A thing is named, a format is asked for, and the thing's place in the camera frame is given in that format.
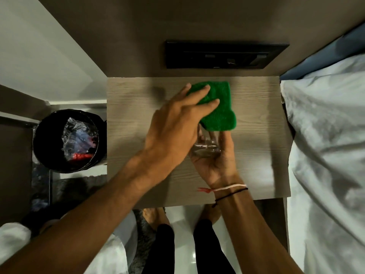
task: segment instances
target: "sponge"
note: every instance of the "sponge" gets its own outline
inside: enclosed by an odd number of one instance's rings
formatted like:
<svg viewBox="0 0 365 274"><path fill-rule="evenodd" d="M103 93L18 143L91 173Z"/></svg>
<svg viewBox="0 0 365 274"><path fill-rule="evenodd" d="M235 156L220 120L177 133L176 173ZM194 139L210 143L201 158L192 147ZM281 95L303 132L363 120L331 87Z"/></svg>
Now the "sponge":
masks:
<svg viewBox="0 0 365 274"><path fill-rule="evenodd" d="M228 82L199 82L191 86L188 94L210 85L210 90L198 104L205 104L219 99L218 107L209 115L203 117L200 124L207 131L229 131L236 127L236 115L231 109L231 91Z"/></svg>

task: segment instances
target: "foot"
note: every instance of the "foot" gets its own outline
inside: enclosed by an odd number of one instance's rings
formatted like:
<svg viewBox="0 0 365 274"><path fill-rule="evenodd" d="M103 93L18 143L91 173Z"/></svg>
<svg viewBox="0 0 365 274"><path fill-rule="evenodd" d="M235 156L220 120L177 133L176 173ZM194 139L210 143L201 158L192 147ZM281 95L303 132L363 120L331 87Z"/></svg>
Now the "foot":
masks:
<svg viewBox="0 0 365 274"><path fill-rule="evenodd" d="M208 219L214 224L221 217L222 213L218 206L212 207L213 204L206 204L203 208L199 220Z"/></svg>
<svg viewBox="0 0 365 274"><path fill-rule="evenodd" d="M170 221L166 216L162 207L156 207L151 209L143 209L143 217L153 230L157 230L157 227L161 224L170 225Z"/></svg>

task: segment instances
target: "trash bin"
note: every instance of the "trash bin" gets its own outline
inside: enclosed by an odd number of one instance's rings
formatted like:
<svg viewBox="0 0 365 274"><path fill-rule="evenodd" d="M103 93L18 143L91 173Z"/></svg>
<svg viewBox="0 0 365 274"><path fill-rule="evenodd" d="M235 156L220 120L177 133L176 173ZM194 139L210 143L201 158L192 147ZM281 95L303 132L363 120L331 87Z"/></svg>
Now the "trash bin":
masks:
<svg viewBox="0 0 365 274"><path fill-rule="evenodd" d="M88 159L70 161L63 150L65 125L72 118L92 127L96 133L93 154ZM58 110L39 122L33 139L33 151L40 163L58 173L86 170L106 162L107 124L100 116L81 110Z"/></svg>

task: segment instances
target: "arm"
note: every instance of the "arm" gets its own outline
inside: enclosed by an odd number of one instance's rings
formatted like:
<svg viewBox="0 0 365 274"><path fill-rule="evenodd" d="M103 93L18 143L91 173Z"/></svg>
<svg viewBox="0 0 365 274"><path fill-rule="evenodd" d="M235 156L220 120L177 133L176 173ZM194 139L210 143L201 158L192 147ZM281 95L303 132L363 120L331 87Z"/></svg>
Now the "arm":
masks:
<svg viewBox="0 0 365 274"><path fill-rule="evenodd" d="M136 202L188 154L199 120L219 104L196 105L188 84L153 115L145 147L104 187L0 266L0 273L83 273Z"/></svg>
<svg viewBox="0 0 365 274"><path fill-rule="evenodd" d="M195 168L212 189L243 184L235 163L230 132L221 132L221 156L202 159L191 156ZM215 198L239 188L215 192ZM242 272L256 274L303 273L267 226L255 206L249 190L218 201Z"/></svg>

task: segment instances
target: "table top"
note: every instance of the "table top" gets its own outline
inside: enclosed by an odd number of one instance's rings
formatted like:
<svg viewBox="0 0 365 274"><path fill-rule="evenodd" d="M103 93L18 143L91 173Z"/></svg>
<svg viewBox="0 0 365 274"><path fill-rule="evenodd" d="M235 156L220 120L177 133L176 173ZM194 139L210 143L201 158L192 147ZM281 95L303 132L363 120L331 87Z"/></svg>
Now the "table top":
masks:
<svg viewBox="0 0 365 274"><path fill-rule="evenodd" d="M236 164L253 199L290 196L288 157L292 138L281 104L278 77L109 78L108 179L141 150L152 115L187 82L228 81L237 126ZM136 208L214 203L187 157Z"/></svg>

